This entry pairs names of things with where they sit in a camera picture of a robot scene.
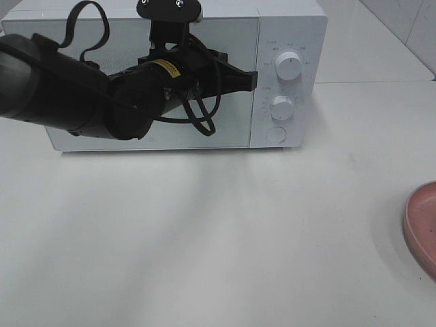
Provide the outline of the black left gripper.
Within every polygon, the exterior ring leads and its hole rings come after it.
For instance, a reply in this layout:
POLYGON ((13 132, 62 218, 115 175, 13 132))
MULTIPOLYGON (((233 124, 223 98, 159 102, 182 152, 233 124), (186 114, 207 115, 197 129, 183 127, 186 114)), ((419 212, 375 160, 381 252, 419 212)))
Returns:
POLYGON ((235 92, 252 92, 258 84, 258 73, 245 72, 224 59, 226 54, 208 49, 181 22, 153 20, 150 30, 149 55, 138 60, 151 63, 167 74, 166 88, 193 91, 198 87, 203 98, 235 92))

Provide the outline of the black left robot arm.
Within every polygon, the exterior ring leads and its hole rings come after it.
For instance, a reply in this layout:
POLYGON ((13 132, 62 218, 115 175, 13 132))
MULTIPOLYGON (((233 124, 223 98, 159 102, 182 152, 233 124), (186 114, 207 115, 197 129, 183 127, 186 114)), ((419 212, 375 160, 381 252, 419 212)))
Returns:
POLYGON ((73 27, 62 42, 38 33, 1 37, 3 118, 122 141, 142 139, 156 121, 193 125, 211 136, 221 98, 257 87, 257 72, 231 65, 226 53, 207 48, 186 26, 172 40, 153 25, 150 53, 109 75, 61 52, 73 38, 73 27), (208 109, 210 97, 216 103, 208 109))

